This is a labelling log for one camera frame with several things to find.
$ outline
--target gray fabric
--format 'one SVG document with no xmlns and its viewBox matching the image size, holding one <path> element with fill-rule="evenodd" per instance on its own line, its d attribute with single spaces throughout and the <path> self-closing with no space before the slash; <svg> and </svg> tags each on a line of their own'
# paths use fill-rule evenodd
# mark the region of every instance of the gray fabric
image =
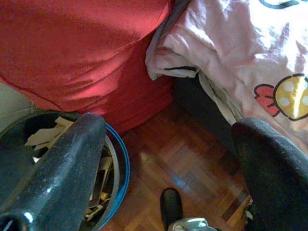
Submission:
<svg viewBox="0 0 308 231">
<path fill-rule="evenodd" d="M 186 9 L 186 7 L 190 2 L 191 0 L 176 0 L 170 16 L 167 19 L 165 19 L 161 23 L 161 25 L 156 29 L 152 41 L 147 50 L 147 57 L 154 56 L 160 38 L 163 36 L 164 33 L 169 32 L 169 30 L 171 30 L 173 25 L 177 22 L 182 12 Z"/>
</svg>

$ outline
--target red fabric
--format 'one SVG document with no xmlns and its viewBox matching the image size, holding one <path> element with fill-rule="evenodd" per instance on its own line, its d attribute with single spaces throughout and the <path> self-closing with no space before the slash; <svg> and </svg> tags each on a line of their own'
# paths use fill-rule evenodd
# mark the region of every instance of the red fabric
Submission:
<svg viewBox="0 0 308 231">
<path fill-rule="evenodd" d="M 119 132 L 171 101 L 144 64 L 166 0 L 0 1 L 0 79 L 38 107 L 91 111 Z"/>
</svg>

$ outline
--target blue rim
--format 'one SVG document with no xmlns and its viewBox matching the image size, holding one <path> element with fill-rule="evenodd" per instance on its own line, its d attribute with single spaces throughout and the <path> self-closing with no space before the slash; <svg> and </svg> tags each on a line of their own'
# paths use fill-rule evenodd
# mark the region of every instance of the blue rim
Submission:
<svg viewBox="0 0 308 231">
<path fill-rule="evenodd" d="M 128 183 L 129 183 L 129 176 L 130 176 L 130 162 L 129 162 L 129 156 L 128 156 L 127 148 L 126 148 L 122 138 L 119 136 L 119 134 L 107 123 L 106 123 L 106 127 L 107 127 L 107 130 L 115 137 L 116 141 L 119 143 L 119 145 L 122 149 L 124 159 L 125 159 L 125 179 L 124 179 L 124 185 L 121 188 L 121 190 L 119 191 L 119 193 L 118 193 L 118 195 L 115 199 L 115 203 L 114 203 L 110 213 L 108 214 L 106 220 L 104 221 L 104 223 L 100 227 L 100 229 L 107 224 L 107 222 L 112 218 L 112 216 L 119 209 L 119 207 L 120 207 L 120 205 L 121 205 L 121 203 L 122 203 L 122 201 L 125 197 L 125 194 L 126 194 L 126 191 L 127 191 L 127 188 L 128 188 Z"/>
</svg>

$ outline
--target red cushion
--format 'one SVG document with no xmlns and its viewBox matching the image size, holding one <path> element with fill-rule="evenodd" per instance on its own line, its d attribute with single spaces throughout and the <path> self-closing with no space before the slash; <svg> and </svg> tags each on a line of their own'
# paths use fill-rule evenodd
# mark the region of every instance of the red cushion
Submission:
<svg viewBox="0 0 308 231">
<path fill-rule="evenodd" d="M 42 109 L 95 112 L 119 132 L 171 101 L 144 64 L 165 0 L 0 1 L 0 79 Z"/>
</svg>

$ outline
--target bed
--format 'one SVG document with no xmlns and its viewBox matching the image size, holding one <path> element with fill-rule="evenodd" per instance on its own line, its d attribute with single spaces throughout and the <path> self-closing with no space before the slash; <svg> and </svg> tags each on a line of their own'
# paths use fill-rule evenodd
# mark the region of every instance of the bed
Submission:
<svg viewBox="0 0 308 231">
<path fill-rule="evenodd" d="M 305 1 L 178 1 L 147 50 L 149 76 L 187 77 L 176 100 L 230 150 L 230 126 L 257 117 L 308 153 L 307 10 Z"/>
</svg>

